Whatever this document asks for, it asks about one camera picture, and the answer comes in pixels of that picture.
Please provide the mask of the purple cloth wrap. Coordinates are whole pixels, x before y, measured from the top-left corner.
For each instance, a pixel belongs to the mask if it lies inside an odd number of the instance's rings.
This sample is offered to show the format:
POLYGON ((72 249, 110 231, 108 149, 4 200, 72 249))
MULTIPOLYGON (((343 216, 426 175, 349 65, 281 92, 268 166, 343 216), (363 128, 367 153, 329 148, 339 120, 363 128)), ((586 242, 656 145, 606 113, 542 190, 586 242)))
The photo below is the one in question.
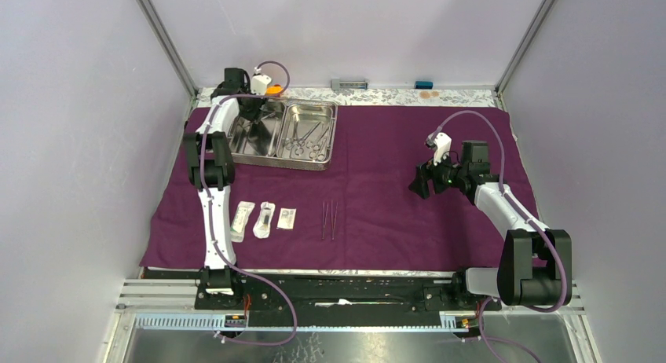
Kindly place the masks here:
POLYGON ((456 189, 422 200, 408 190, 432 156, 426 136, 442 127, 455 152, 465 140, 487 141, 493 172, 503 172, 531 212, 536 202, 510 127, 497 108, 342 106, 331 163, 323 171, 239 165, 229 219, 240 201, 296 209, 291 230, 272 227, 258 239, 246 229, 235 245, 243 269, 428 270, 496 266, 503 238, 456 189), (321 240, 322 204, 330 206, 321 240), (331 203, 338 202, 335 240, 331 203))

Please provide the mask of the perforated steel instrument tray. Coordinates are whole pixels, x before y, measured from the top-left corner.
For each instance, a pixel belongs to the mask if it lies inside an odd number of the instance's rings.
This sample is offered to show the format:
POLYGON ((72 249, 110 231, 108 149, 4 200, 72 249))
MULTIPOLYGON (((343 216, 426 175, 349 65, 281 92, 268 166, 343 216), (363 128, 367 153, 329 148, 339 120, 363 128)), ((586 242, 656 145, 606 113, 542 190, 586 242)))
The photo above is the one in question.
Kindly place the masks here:
POLYGON ((265 101, 257 118, 238 116, 230 130, 235 163, 324 171, 331 162, 338 116, 333 101, 265 101))

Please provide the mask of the steel scalpel handle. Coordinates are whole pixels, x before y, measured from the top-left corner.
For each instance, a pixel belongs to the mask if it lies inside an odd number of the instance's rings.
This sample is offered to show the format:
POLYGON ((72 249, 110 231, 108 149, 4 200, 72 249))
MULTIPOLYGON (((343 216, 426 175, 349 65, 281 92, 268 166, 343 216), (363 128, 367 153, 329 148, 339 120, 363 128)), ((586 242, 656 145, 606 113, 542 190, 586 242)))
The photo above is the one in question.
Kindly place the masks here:
POLYGON ((329 210, 330 204, 327 201, 324 201, 322 204, 322 231, 321 231, 321 240, 325 240, 326 238, 326 228, 327 228, 327 220, 328 220, 328 210, 329 210))

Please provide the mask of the long white sterile packet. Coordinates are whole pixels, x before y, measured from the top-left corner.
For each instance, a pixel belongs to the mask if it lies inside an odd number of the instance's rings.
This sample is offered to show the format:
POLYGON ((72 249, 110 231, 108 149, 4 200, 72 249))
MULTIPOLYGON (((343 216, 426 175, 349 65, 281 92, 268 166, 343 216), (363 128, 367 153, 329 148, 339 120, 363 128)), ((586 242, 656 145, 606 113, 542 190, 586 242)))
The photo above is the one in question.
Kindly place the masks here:
POLYGON ((247 223, 255 208, 255 203, 240 201, 236 208, 236 213, 231 221, 230 234, 233 243, 242 243, 245 237, 247 223))

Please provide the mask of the small white sterile packet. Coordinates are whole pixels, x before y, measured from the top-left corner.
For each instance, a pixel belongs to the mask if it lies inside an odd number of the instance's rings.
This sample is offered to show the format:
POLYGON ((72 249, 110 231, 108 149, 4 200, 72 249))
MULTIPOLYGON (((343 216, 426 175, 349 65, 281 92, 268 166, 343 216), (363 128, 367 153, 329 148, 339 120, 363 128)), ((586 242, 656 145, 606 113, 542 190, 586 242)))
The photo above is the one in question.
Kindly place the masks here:
POLYGON ((278 229, 291 230, 295 225, 296 209, 281 208, 276 227, 278 229))

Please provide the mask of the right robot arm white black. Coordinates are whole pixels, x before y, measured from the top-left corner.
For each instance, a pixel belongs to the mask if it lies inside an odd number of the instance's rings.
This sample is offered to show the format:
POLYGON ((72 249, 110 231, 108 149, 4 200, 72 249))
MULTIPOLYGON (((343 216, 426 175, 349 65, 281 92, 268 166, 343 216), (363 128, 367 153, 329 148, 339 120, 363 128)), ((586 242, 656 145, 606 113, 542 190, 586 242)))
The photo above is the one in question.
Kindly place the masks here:
POLYGON ((503 238, 496 268, 470 267, 456 274, 450 289, 455 306, 468 310, 482 296, 508 306, 554 312, 572 297, 570 235, 551 229, 524 207, 498 174, 491 172, 489 145, 464 141, 461 160, 451 157, 451 138, 439 133, 426 146, 431 159, 417 166, 409 190, 422 199, 447 189, 462 193, 503 238))

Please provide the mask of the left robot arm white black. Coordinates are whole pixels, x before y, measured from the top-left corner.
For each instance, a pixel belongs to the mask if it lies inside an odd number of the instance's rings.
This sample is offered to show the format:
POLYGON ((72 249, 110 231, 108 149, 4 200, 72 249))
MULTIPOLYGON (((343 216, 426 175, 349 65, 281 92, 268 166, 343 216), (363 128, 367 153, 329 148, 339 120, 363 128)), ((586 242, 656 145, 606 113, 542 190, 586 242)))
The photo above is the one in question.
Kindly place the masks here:
POLYGON ((205 258, 199 285, 201 299, 211 296, 226 309, 243 301, 237 283, 236 254, 231 240, 229 199, 235 167, 229 134, 237 117, 251 119, 260 111, 272 79, 260 67, 249 75, 226 68, 222 83, 211 94, 211 106, 200 126, 183 137, 188 177, 203 211, 205 258))

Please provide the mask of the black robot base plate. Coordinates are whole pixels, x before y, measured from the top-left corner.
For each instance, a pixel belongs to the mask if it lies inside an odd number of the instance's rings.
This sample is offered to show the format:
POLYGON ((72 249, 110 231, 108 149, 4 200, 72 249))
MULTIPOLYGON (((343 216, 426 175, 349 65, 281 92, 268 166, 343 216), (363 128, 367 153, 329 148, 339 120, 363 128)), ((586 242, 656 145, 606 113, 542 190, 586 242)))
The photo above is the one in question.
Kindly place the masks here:
POLYGON ((293 321, 308 316, 348 321, 377 320, 400 314, 442 312, 474 319, 484 296, 468 295, 451 278, 383 277, 331 274, 238 272, 238 296, 201 299, 197 281, 196 310, 239 314, 289 314, 293 321))

